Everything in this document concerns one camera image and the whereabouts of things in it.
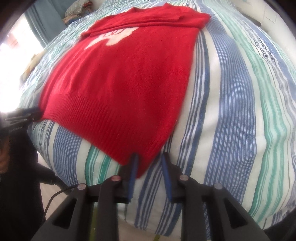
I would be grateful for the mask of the person's left hand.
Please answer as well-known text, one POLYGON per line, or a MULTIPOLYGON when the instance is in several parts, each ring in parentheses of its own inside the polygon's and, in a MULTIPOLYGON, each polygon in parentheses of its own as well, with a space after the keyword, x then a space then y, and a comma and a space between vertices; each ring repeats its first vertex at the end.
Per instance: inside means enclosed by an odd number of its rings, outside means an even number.
POLYGON ((1 141, 0 173, 6 173, 10 164, 10 139, 9 137, 1 141))

